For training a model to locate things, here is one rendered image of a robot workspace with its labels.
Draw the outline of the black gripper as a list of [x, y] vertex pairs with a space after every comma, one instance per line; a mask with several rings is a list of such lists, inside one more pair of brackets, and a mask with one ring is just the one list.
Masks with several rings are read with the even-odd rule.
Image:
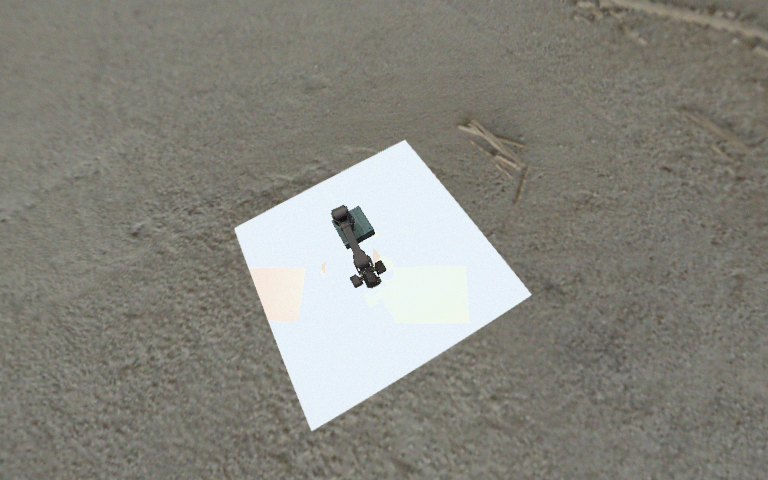
[[[373, 271], [373, 272], [375, 272], [375, 271], [376, 271], [376, 273], [377, 273], [377, 275], [378, 275], [378, 276], [379, 276], [380, 274], [382, 274], [382, 273], [384, 273], [384, 272], [386, 271], [386, 267], [384, 266], [384, 264], [383, 264], [383, 262], [382, 262], [381, 260], [379, 260], [378, 262], [376, 262], [376, 263], [374, 263], [374, 264], [375, 264], [375, 266], [374, 266], [374, 270], [372, 270], [372, 271]], [[363, 276], [363, 275], [362, 275], [362, 276]], [[353, 286], [354, 286], [355, 288], [358, 288], [358, 287], [360, 287], [361, 285], [363, 285], [363, 284], [364, 284], [364, 283], [362, 282], [362, 281], [364, 280], [362, 276], [358, 277], [358, 276], [355, 274], [355, 275], [353, 275], [353, 276], [351, 276], [351, 277], [350, 277], [350, 280], [351, 280], [351, 282], [352, 282], [352, 284], [353, 284]]]

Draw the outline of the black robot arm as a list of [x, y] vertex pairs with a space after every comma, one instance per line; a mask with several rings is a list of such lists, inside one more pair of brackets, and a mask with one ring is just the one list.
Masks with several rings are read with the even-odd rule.
[[[338, 225], [341, 230], [344, 232], [346, 239], [352, 249], [353, 252], [353, 263], [354, 266], [359, 274], [359, 276], [363, 275], [363, 279], [365, 281], [365, 284], [367, 288], [374, 288], [381, 284], [380, 276], [376, 276], [376, 274], [372, 271], [374, 270], [374, 264], [370, 258], [370, 256], [366, 255], [366, 253], [361, 250], [357, 239], [353, 233], [354, 230], [356, 230], [354, 223], [355, 219], [351, 216], [347, 206], [342, 205], [339, 206], [333, 210], [331, 210], [331, 216], [336, 225]], [[371, 263], [371, 265], [370, 265]], [[358, 268], [360, 271], [358, 271]]]

